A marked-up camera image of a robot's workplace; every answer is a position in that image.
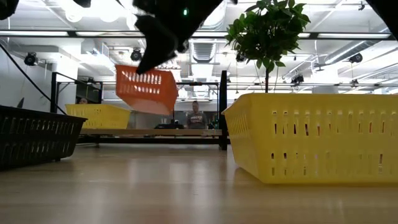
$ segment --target person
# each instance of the person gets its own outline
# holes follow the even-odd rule
[[[88,104],[88,101],[86,98],[82,98],[80,99],[79,104]]]
[[[192,110],[192,113],[188,114],[187,117],[188,129],[206,129],[206,115],[199,112],[199,103],[196,100],[192,103]]]

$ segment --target wooden floor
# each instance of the wooden floor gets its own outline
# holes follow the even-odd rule
[[[397,187],[264,185],[208,146],[78,147],[0,172],[0,224],[384,224],[397,214]]]

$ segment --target orange plastic basket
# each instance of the orange plastic basket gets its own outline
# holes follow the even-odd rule
[[[151,70],[138,75],[136,69],[116,66],[116,94],[136,111],[170,114],[178,95],[173,74]]]

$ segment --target green indicator light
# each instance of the green indicator light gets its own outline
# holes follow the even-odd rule
[[[184,16],[187,16],[187,15],[188,15],[188,9],[185,8],[184,11],[182,12],[182,14],[183,14]]]

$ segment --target black plastic basket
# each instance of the black plastic basket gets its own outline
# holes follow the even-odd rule
[[[0,106],[0,169],[73,154],[85,118]]]

